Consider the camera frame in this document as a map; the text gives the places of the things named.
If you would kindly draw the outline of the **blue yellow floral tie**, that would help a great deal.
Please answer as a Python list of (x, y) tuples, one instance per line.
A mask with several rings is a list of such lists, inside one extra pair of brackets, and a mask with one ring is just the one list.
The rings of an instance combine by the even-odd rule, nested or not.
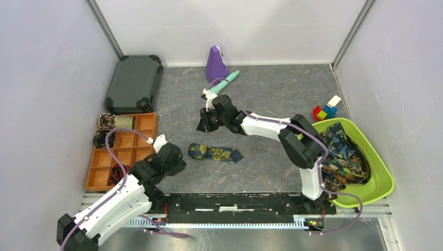
[(244, 159), (244, 155), (237, 148), (222, 146), (207, 146), (191, 143), (188, 148), (188, 156), (192, 159), (212, 159), (226, 163), (238, 163)]

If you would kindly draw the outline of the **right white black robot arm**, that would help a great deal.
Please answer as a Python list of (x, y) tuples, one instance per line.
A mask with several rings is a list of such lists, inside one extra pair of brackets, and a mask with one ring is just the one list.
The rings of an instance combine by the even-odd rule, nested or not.
[(200, 110), (197, 130), (213, 132), (220, 127), (231, 133), (261, 136), (279, 142), (290, 159), (299, 168), (302, 181), (302, 208), (316, 213), (323, 206), (321, 196), (324, 185), (320, 177), (322, 161), (328, 156), (324, 139), (302, 115), (292, 118), (271, 118), (239, 110), (227, 95), (205, 90), (205, 107)]

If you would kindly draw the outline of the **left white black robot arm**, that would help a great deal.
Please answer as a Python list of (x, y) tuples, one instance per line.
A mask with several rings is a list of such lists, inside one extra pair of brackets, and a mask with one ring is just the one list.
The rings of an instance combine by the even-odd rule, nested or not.
[(93, 205), (75, 216), (59, 218), (56, 241), (60, 249), (98, 250), (130, 220), (148, 211), (160, 212), (165, 194), (157, 184), (185, 167), (180, 148), (169, 142), (158, 147), (155, 154), (135, 162), (129, 173)]

